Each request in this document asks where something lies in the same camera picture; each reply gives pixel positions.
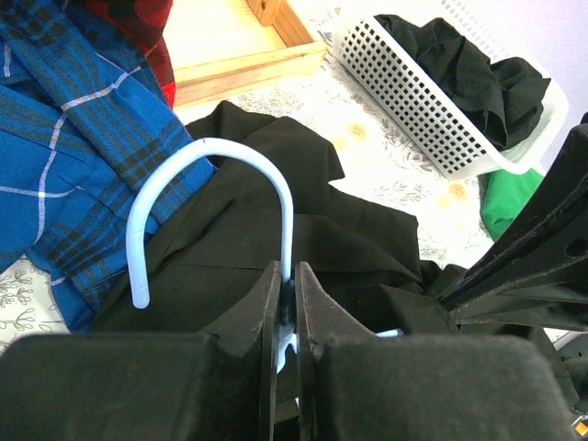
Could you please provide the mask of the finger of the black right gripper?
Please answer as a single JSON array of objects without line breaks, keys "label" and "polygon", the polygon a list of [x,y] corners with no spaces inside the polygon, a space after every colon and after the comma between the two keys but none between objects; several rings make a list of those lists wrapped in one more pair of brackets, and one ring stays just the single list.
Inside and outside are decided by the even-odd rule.
[{"label": "finger of the black right gripper", "polygon": [[489,252],[437,296],[458,324],[587,328],[587,126]]}]

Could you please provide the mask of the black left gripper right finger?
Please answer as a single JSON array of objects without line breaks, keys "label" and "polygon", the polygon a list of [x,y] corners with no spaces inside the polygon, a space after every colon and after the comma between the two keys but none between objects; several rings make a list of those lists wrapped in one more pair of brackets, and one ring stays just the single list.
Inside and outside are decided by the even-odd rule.
[{"label": "black left gripper right finger", "polygon": [[295,269],[303,440],[572,440],[548,361],[514,336],[379,337]]}]

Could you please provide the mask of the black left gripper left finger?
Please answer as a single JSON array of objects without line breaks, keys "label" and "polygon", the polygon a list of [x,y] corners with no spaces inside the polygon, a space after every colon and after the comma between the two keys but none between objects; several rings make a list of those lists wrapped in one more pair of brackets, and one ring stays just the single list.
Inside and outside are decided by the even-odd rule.
[{"label": "black left gripper left finger", "polygon": [[33,334],[1,357],[4,440],[269,440],[278,301],[270,264],[193,334]]}]

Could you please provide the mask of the black shirt wire hanger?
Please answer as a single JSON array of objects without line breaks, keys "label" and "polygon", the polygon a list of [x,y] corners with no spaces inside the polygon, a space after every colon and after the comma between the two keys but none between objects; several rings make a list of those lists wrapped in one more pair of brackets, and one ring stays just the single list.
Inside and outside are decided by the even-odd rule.
[{"label": "black shirt wire hanger", "polygon": [[[328,141],[256,140],[293,198],[293,262],[307,262],[329,295],[371,331],[406,334],[385,287],[420,282],[417,221],[334,186],[344,172]],[[280,255],[274,186],[249,164],[221,157],[212,179],[146,249],[149,306],[122,301],[114,320],[134,330],[195,332],[236,304]]]}]

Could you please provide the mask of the black button shirt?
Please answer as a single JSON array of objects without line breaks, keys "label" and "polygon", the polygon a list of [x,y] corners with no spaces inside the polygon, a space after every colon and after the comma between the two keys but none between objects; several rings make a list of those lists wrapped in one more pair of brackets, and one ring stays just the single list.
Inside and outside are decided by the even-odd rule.
[{"label": "black button shirt", "polygon": [[550,80],[525,59],[491,62],[440,17],[421,27],[396,15],[375,19],[497,150],[514,147],[536,128]]}]

